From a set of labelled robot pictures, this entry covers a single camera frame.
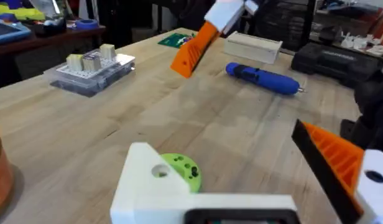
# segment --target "white 3d printed part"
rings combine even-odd
[[[190,193],[186,181],[150,145],[133,143],[110,208],[112,223],[181,224],[195,208],[296,211],[289,195]]]
[[[224,52],[259,62],[273,64],[279,55],[282,41],[254,37],[233,32],[224,43]]]

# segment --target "white block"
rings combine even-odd
[[[100,54],[102,58],[113,60],[116,58],[116,49],[114,48],[114,45],[103,44],[100,46]]]
[[[73,72],[80,72],[83,70],[82,55],[71,54],[66,58],[68,68]]]
[[[235,31],[225,40],[224,52],[238,57],[273,64],[279,55],[282,44],[282,41],[254,37]]]

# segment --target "green gear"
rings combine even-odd
[[[200,190],[201,170],[192,159],[177,153],[166,153],[161,156],[186,180],[191,192],[197,193]]]

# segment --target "wooden table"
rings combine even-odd
[[[19,52],[32,50],[48,45],[62,44],[74,39],[92,37],[94,47],[98,47],[98,39],[106,28],[100,26],[91,30],[71,30],[68,29],[62,34],[51,37],[37,37],[34,33],[27,39],[0,45],[0,87],[10,85],[22,80],[17,69],[14,57]]]
[[[264,65],[207,51],[191,79],[169,66],[177,50],[157,45],[178,29],[118,52],[136,70],[92,98],[49,85],[41,75],[0,89],[0,133],[16,166],[16,196],[2,223],[110,223],[109,208],[132,142],[193,158],[203,192],[292,194],[304,223],[336,215],[291,139],[300,118],[334,133],[359,116],[353,91],[335,80],[289,70],[292,56]],[[280,96],[229,77],[240,62],[298,80],[308,93]]]

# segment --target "orange ridged part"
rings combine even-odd
[[[357,208],[360,208],[354,199],[354,191],[358,184],[364,151],[349,141],[318,128],[312,124],[303,122],[312,142],[331,167],[331,170],[353,199]]]
[[[198,31],[197,36],[180,47],[177,56],[172,62],[171,69],[185,78],[190,78],[206,48],[219,35],[220,33],[214,25],[205,22],[200,31]]]

